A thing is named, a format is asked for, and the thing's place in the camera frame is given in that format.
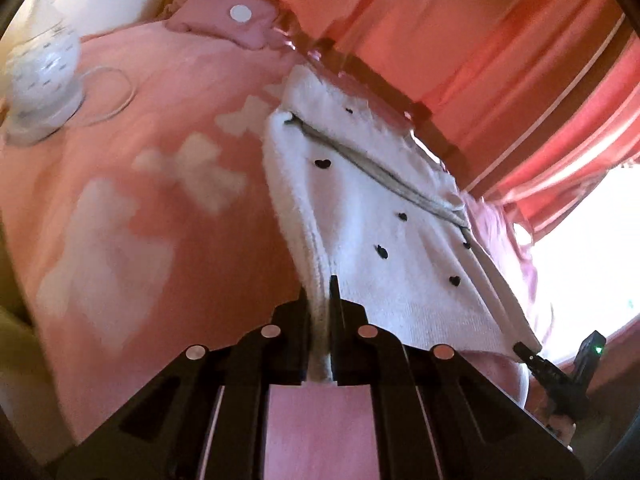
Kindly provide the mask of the white fleece heart garment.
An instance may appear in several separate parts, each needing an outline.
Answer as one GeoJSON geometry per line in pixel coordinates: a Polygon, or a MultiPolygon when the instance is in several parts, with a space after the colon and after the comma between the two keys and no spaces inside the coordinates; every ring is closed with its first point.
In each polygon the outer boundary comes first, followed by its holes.
{"type": "Polygon", "coordinates": [[[540,346],[506,279],[477,243],[454,178],[370,109],[307,66],[268,117],[274,211],[311,308],[310,376],[331,376],[330,286],[404,344],[449,344],[510,392],[516,344],[540,346]]]}

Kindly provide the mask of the pink bed blanket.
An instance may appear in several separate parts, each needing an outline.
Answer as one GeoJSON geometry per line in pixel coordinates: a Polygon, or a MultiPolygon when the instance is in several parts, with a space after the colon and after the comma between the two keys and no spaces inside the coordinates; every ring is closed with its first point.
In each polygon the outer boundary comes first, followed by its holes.
{"type": "MultiPolygon", "coordinates": [[[[306,292],[263,147],[303,59],[157,22],[86,41],[82,60],[102,70],[79,116],[1,161],[9,250],[77,441],[182,350],[235,344],[306,292]]],[[[314,71],[430,157],[398,114],[314,71]]],[[[266,477],[376,478],[366,388],[310,371],[309,361],[303,385],[269,393],[266,477]]]]}

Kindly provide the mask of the orange curtain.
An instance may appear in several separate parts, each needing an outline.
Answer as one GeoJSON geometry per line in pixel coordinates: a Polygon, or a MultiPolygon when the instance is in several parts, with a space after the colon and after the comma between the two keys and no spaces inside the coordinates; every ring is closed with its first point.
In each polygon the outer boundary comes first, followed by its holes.
{"type": "Polygon", "coordinates": [[[639,0],[273,1],[296,47],[535,240],[639,157],[639,0]]]}

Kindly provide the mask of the white round lamp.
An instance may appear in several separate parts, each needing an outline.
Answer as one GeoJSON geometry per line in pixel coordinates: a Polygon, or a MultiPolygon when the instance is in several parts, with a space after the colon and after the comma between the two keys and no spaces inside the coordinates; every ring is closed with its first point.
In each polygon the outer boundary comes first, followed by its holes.
{"type": "Polygon", "coordinates": [[[60,130],[84,100],[77,75],[81,43],[77,32],[58,23],[12,49],[9,76],[9,144],[38,143],[60,130]]]}

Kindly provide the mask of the pink pouch with white button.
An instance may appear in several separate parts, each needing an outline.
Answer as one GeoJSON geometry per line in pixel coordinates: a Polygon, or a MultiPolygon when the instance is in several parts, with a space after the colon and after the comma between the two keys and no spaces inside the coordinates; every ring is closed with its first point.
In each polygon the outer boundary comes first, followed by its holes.
{"type": "Polygon", "coordinates": [[[172,0],[162,14],[173,32],[230,40],[248,50],[285,45],[278,16],[278,7],[268,0],[172,0]]]}

